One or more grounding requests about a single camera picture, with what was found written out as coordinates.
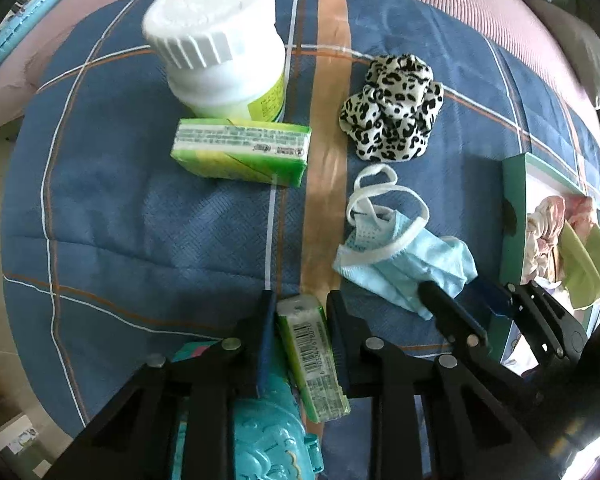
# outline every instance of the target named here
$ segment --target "tissue box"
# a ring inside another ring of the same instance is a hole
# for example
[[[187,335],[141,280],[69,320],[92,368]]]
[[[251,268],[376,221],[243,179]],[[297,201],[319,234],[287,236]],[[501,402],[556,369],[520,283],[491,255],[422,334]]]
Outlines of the tissue box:
[[[526,214],[535,211],[542,200],[551,195],[583,193],[560,171],[531,153],[502,161],[504,209],[500,283],[520,283],[526,241]],[[591,309],[584,314],[582,324],[589,327]],[[506,360],[520,332],[510,317],[493,315],[488,330],[490,355],[497,361]]]
[[[299,187],[311,128],[229,119],[182,119],[171,156],[193,174]]]

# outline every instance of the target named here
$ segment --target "green fabric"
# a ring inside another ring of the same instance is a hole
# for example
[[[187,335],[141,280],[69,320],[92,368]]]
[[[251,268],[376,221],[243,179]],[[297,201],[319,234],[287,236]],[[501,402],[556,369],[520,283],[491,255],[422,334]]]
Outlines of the green fabric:
[[[564,262],[564,286],[573,308],[586,308],[600,298],[600,227],[593,226],[586,244],[564,223],[558,250]]]

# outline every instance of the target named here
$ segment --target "white bottle cap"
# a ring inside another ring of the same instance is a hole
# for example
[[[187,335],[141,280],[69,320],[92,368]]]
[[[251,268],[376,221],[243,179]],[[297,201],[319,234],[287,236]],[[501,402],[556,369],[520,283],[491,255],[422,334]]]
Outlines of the white bottle cap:
[[[196,69],[258,48],[275,22],[275,0],[155,0],[142,33],[167,65]]]

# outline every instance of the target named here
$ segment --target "plaid fabric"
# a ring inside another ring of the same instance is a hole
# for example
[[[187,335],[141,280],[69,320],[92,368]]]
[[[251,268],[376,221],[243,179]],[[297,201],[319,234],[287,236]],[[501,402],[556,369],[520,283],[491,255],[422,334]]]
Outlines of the plaid fabric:
[[[27,109],[6,182],[11,329],[36,395],[69,434],[147,354],[225,336],[263,288],[324,300],[339,287],[376,334],[415,355],[443,351],[432,321],[331,270],[365,165],[338,110],[377,54],[412,52],[445,85],[427,153],[394,168],[429,205],[429,229],[465,240],[484,274],[500,265],[504,158],[532,152],[600,204],[600,148],[577,115],[510,53],[416,0],[277,0],[285,121],[313,129],[304,184],[193,176],[170,159],[187,110],[141,35],[152,1],[121,0],[75,27]],[[414,213],[403,194],[381,202]],[[332,478],[365,478],[365,424],[362,406],[327,425]]]

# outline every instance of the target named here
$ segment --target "blue face mask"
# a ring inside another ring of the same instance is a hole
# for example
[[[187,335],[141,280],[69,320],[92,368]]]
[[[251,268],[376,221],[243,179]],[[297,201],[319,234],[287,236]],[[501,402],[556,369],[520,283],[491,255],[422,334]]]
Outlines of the blue face mask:
[[[386,174],[389,182],[360,186],[364,177],[378,173]],[[356,177],[347,205],[347,221],[355,231],[338,248],[333,269],[350,282],[430,319],[431,313],[418,298],[419,283],[434,281],[454,298],[478,273],[466,244],[427,231],[429,208],[416,192],[397,183],[395,171],[386,164],[367,166]],[[390,191],[413,196],[420,203],[420,215],[411,220],[369,200]]]

